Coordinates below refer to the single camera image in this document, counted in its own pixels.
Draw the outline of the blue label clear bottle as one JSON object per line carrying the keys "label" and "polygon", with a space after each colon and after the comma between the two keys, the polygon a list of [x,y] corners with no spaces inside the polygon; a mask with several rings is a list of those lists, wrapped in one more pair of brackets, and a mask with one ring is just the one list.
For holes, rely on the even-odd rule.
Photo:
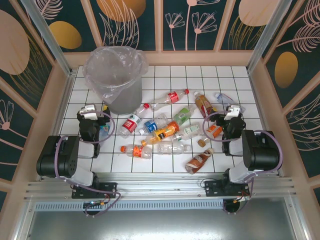
{"label": "blue label clear bottle", "polygon": [[166,126],[169,123],[169,119],[164,113],[159,114],[155,118],[146,121],[142,128],[138,131],[140,135],[146,135]]}

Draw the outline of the red label water bottle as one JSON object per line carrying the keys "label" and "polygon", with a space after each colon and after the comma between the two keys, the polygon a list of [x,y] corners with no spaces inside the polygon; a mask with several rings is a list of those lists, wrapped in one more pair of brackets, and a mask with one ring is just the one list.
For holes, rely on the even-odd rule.
{"label": "red label water bottle", "polygon": [[119,135],[124,139],[128,138],[139,126],[149,108],[150,105],[148,103],[144,103],[135,112],[133,112],[121,126]]}

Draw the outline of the white green label bottle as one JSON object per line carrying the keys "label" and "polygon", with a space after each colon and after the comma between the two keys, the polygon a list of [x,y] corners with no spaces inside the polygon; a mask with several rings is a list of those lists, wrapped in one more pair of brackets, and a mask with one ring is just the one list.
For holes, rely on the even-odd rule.
{"label": "white green label bottle", "polygon": [[178,133],[174,135],[174,139],[177,141],[187,141],[202,133],[201,127],[198,123],[184,127]]}

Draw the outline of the clear bottle without label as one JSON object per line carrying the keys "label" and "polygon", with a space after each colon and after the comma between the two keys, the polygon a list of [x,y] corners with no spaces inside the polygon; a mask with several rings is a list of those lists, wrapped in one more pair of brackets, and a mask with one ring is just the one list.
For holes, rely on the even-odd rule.
{"label": "clear bottle without label", "polygon": [[190,144],[182,144],[178,141],[163,141],[157,144],[157,152],[160,155],[180,155],[191,150]]}

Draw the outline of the grey metal panel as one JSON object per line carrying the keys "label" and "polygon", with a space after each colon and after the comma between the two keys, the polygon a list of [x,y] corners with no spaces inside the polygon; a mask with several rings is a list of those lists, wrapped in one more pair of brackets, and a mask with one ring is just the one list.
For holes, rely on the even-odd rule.
{"label": "grey metal panel", "polygon": [[97,218],[80,212],[37,212],[27,240],[304,240],[287,214],[222,210],[112,211]]}

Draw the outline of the brown tea bottle white cap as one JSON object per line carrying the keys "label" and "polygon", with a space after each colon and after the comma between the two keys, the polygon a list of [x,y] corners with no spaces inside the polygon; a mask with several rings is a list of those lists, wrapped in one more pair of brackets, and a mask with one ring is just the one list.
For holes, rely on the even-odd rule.
{"label": "brown tea bottle white cap", "polygon": [[209,100],[201,93],[195,91],[195,104],[199,109],[203,118],[206,118],[208,115],[217,112],[217,109],[211,105]]}

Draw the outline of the clear bottle orange cap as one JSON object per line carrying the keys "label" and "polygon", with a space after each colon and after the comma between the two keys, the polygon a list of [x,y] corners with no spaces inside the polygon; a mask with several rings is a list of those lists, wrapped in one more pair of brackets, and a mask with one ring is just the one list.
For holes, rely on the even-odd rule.
{"label": "clear bottle orange cap", "polygon": [[120,152],[125,153],[129,157],[140,158],[140,159],[151,159],[152,158],[152,149],[136,144],[122,145],[120,147]]}

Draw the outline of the grey mesh waste bin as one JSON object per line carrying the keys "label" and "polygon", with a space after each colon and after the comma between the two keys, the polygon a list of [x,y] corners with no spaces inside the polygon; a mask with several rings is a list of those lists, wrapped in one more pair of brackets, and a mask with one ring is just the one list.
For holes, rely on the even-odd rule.
{"label": "grey mesh waste bin", "polygon": [[114,114],[127,115],[133,113],[142,103],[142,77],[131,87],[122,91],[112,103],[108,103],[105,100],[102,101]]}

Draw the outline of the clear bottle pale cap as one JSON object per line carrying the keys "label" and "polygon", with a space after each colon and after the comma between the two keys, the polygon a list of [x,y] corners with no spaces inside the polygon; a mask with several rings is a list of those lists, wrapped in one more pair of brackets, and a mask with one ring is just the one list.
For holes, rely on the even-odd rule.
{"label": "clear bottle pale cap", "polygon": [[232,106],[232,105],[237,105],[240,107],[240,113],[243,114],[246,109],[243,107],[243,106],[240,106],[239,103],[235,102],[232,98],[230,98],[229,96],[227,96],[226,94],[224,93],[219,93],[219,92],[216,92],[214,94],[214,97],[216,98],[217,102],[219,104],[222,104],[223,105],[223,108],[224,110],[227,110],[227,108],[229,106]]}

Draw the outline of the orange juice bottle yellow cap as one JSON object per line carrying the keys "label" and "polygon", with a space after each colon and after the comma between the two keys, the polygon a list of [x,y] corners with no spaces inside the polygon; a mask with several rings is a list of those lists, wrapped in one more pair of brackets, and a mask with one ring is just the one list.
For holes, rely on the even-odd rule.
{"label": "orange juice bottle yellow cap", "polygon": [[167,126],[157,129],[149,134],[144,140],[141,141],[143,146],[155,145],[161,142],[163,139],[174,135],[180,130],[180,127],[176,121],[170,122]]}

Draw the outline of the orange white label bottle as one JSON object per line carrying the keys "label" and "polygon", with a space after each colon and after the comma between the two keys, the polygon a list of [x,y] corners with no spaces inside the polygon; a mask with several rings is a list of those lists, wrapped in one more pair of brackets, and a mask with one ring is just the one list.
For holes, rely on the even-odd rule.
{"label": "orange white label bottle", "polygon": [[218,125],[211,125],[209,128],[205,130],[205,132],[213,139],[219,136],[223,132],[223,128]]}

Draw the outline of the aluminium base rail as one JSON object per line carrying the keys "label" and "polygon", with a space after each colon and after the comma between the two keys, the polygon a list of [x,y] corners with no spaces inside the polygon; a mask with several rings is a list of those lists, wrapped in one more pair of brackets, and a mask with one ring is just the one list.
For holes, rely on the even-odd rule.
{"label": "aluminium base rail", "polygon": [[[101,182],[117,183],[121,199],[128,200],[185,200],[204,199],[206,179],[221,179],[221,173],[99,173]],[[275,173],[256,176],[253,198],[282,198],[295,196],[293,181]],[[24,199],[33,201],[69,201],[70,184],[56,178],[43,178],[27,184]]]}

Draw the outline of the red label cola bottle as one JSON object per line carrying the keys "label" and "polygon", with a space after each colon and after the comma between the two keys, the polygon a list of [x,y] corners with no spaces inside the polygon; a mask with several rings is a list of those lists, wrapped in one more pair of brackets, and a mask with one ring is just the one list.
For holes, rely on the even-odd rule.
{"label": "red label cola bottle", "polygon": [[172,105],[180,101],[184,96],[189,94],[188,89],[184,90],[175,90],[172,92],[167,93],[166,95],[157,98],[150,104],[150,107],[153,111],[157,111],[164,107],[165,105]]}

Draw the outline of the brown milk tea bottle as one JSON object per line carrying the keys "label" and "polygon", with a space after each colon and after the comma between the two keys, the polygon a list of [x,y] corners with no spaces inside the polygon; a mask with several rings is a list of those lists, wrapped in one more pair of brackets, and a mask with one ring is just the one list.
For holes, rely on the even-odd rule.
{"label": "brown milk tea bottle", "polygon": [[196,155],[187,162],[184,166],[185,170],[191,175],[197,173],[213,154],[214,150],[212,148],[206,149],[203,153]]}

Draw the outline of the green label clear bottle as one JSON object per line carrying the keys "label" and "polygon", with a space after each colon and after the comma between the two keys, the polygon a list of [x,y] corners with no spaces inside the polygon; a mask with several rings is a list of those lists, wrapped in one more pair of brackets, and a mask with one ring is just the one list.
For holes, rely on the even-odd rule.
{"label": "green label clear bottle", "polygon": [[193,115],[196,110],[195,105],[190,105],[183,107],[177,114],[175,114],[172,118],[173,122],[176,122],[179,126],[182,126],[190,117]]}

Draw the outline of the aluminium frame post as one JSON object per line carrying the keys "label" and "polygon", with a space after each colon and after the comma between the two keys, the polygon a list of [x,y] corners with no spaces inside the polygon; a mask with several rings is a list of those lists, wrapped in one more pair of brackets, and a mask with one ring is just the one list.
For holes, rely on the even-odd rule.
{"label": "aluminium frame post", "polygon": [[29,17],[41,33],[43,40],[47,43],[50,51],[67,76],[72,69],[68,64],[62,49],[60,48],[53,32],[50,30],[46,20],[54,20],[63,9],[62,0],[20,0]]}
{"label": "aluminium frame post", "polygon": [[249,77],[253,73],[263,53],[266,51],[269,43],[273,42],[273,38],[276,36],[277,30],[280,29],[280,25],[285,23],[285,20],[287,19],[286,15],[292,11],[290,8],[294,7],[297,1],[298,0],[279,0],[276,4],[276,7],[272,11],[272,15],[262,31],[246,66]]}

